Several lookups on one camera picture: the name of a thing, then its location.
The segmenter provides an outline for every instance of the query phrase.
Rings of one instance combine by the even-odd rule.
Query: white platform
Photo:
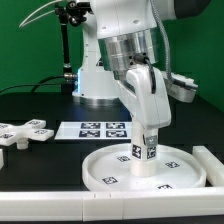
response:
[[[151,177],[131,174],[131,144],[102,148],[83,162],[83,181],[91,191],[142,191],[204,187],[206,172],[189,153],[157,146],[157,171]]]
[[[62,122],[55,140],[131,139],[131,122]]]

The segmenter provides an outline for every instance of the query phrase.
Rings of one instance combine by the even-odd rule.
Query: white piece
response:
[[[86,157],[82,168],[83,181],[91,191],[146,191],[205,186],[204,169],[186,152],[158,145],[156,162],[154,176],[134,176],[130,172],[131,144],[108,146]]]
[[[207,172],[207,179],[214,187],[224,186],[224,165],[204,146],[194,146],[193,156]]]
[[[28,139],[46,141],[54,135],[53,130],[43,129],[46,121],[31,120],[22,126],[0,123],[0,145],[10,146],[17,143],[18,149],[27,149]]]
[[[4,166],[3,150],[0,149],[0,170],[3,168],[3,166]]]
[[[0,221],[81,221],[88,192],[0,193]]]
[[[55,140],[128,140],[131,122],[61,122]]]
[[[161,72],[161,74],[163,75],[163,78],[165,81],[167,93],[170,96],[172,96],[173,98],[175,98],[181,102],[185,102],[185,103],[191,103],[194,100],[196,90],[192,90],[192,89],[189,90],[189,89],[185,89],[180,86],[177,86],[177,85],[173,84],[170,80],[168,80],[166,72]],[[172,76],[176,80],[183,81],[188,85],[192,85],[192,84],[195,85],[193,79],[187,78],[187,77],[179,75],[179,74],[174,74],[174,73],[172,73]]]
[[[146,130],[168,126],[171,112],[161,72],[154,68],[157,87],[156,93],[152,94],[148,66],[136,66],[127,72],[127,82],[134,87],[135,93],[128,90],[121,81],[117,81],[121,102]]]
[[[122,220],[121,192],[94,192],[84,196],[83,221]]]

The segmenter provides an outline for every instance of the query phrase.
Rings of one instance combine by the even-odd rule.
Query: black cable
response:
[[[153,69],[152,64],[150,63],[149,59],[145,58],[145,62],[149,66],[149,71],[150,71],[150,75],[151,75],[151,79],[152,79],[152,94],[155,94],[156,93],[156,75],[155,75],[154,69]]]
[[[22,87],[30,87],[30,86],[57,86],[61,85],[62,83],[46,83],[46,84],[25,84],[25,85],[17,85],[17,86],[10,86],[5,89],[0,90],[0,94],[3,92],[9,90],[9,89],[14,89],[14,88],[22,88]]]
[[[43,84],[43,83],[51,81],[53,79],[60,79],[60,78],[64,78],[64,76],[63,75],[51,76],[51,77],[42,79],[41,81],[38,82],[38,84]],[[34,86],[31,90],[31,93],[34,93],[39,87],[40,87],[40,85]]]
[[[149,73],[151,75],[151,80],[152,80],[152,94],[155,94],[156,93],[156,75],[149,58],[142,54],[136,54],[134,56],[134,61],[136,64],[147,64],[149,66]]]

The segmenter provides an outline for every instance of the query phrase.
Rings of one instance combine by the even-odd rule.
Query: metal component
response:
[[[167,93],[173,98],[185,103],[191,103],[194,100],[196,90],[187,90],[181,88],[177,85],[174,85],[167,79],[164,79],[164,82],[166,85]]]
[[[124,71],[135,65],[136,54],[147,55],[153,64],[158,61],[157,29],[99,40],[100,51],[107,71]]]
[[[126,79],[127,71],[114,71],[114,79],[124,81]]]
[[[73,81],[75,79],[78,78],[78,75],[77,74],[72,74],[72,73],[65,73],[64,74],[64,78],[67,80],[67,81]]]
[[[73,95],[74,102],[81,103],[89,106],[102,106],[102,107],[108,107],[108,106],[114,106],[121,104],[119,98],[114,99],[92,99],[92,98],[86,98],[84,96],[74,96]]]
[[[156,147],[158,145],[158,137],[155,135],[145,138],[145,144],[148,148]]]

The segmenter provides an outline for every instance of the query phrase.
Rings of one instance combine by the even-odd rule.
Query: white block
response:
[[[204,146],[193,147],[193,156],[207,172],[207,179],[214,187],[224,186],[224,165]]]
[[[0,221],[82,221],[81,192],[0,193]]]
[[[119,192],[85,195],[83,221],[122,220],[123,199]]]
[[[124,193],[123,219],[224,214],[224,188]]]
[[[0,170],[4,166],[4,157],[3,157],[3,150],[0,149]]]

